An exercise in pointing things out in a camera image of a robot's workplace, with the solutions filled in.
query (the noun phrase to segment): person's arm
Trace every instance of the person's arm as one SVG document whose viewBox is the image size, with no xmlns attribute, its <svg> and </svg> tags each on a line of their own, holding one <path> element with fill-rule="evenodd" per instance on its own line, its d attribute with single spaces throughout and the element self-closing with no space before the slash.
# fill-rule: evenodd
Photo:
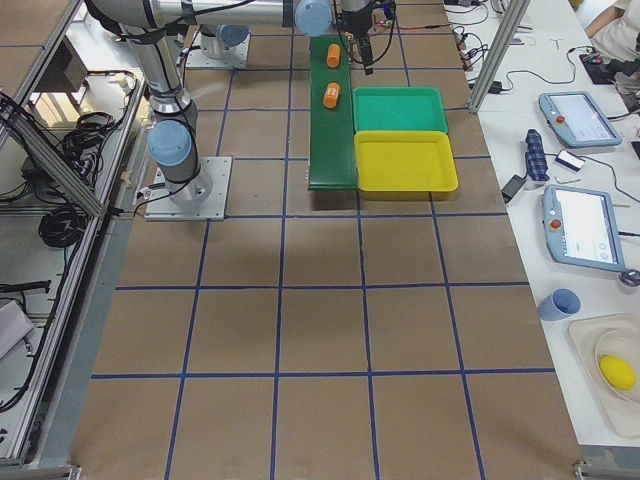
<svg viewBox="0 0 640 480">
<path fill-rule="evenodd" d="M 614 20 L 617 20 L 624 14 L 624 10 L 611 5 L 604 10 L 600 15 L 593 19 L 593 21 L 584 29 L 587 37 L 591 38 L 596 33 L 604 28 L 605 25 L 610 24 Z"/>
</svg>

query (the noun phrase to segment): yellow tray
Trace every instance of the yellow tray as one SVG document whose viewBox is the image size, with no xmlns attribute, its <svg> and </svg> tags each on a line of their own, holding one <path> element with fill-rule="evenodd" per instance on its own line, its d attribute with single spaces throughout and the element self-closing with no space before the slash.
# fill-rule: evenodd
<svg viewBox="0 0 640 480">
<path fill-rule="evenodd" d="M 355 135 L 358 187 L 365 192 L 451 192 L 458 188 L 449 137 L 436 131 Z"/>
</svg>

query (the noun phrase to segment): dark green board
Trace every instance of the dark green board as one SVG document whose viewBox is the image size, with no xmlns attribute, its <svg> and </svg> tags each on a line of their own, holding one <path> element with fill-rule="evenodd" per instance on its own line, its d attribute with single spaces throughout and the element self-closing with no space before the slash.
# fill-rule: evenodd
<svg viewBox="0 0 640 480">
<path fill-rule="evenodd" d="M 311 39 L 311 156 L 309 190 L 356 190 L 355 150 L 353 146 L 353 108 L 349 59 L 341 49 L 340 66 L 327 66 L 327 49 L 340 44 L 337 36 Z M 340 85 L 338 105 L 322 105 L 327 85 Z"/>
</svg>

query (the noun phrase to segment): orange object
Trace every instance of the orange object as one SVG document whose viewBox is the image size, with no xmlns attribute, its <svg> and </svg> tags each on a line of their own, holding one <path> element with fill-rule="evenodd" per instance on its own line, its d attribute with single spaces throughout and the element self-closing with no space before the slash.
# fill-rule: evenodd
<svg viewBox="0 0 640 480">
<path fill-rule="evenodd" d="M 338 68 L 340 65 L 340 45 L 332 43 L 327 49 L 327 65 L 331 68 Z"/>
<path fill-rule="evenodd" d="M 322 104 L 327 108 L 335 108 L 338 104 L 338 97 L 340 96 L 340 85 L 336 82 L 331 82 L 327 85 L 327 89 L 324 92 L 324 98 Z"/>
</svg>

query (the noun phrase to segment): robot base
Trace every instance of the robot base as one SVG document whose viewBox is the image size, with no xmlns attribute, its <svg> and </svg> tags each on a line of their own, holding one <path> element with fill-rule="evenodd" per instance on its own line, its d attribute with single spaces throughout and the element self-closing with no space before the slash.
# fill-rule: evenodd
<svg viewBox="0 0 640 480">
<path fill-rule="evenodd" d="M 193 50 L 187 57 L 186 68 L 188 70 L 233 70 L 234 68 L 244 70 L 247 68 L 249 40 L 251 40 L 251 35 L 237 47 L 223 51 L 222 56 L 218 59 L 206 57 L 201 50 Z M 199 36 L 194 45 L 200 45 Z"/>
<path fill-rule="evenodd" d="M 209 196 L 191 209 L 178 205 L 171 197 L 152 201 L 147 205 L 147 212 L 144 217 L 147 220 L 224 220 L 229 179 L 231 177 L 231 162 L 231 157 L 200 158 L 200 168 L 205 169 L 213 180 L 213 190 Z M 154 182 L 164 182 L 164 175 L 160 169 L 156 172 Z M 149 200 L 163 197 L 167 193 L 164 188 L 153 190 Z"/>
</svg>

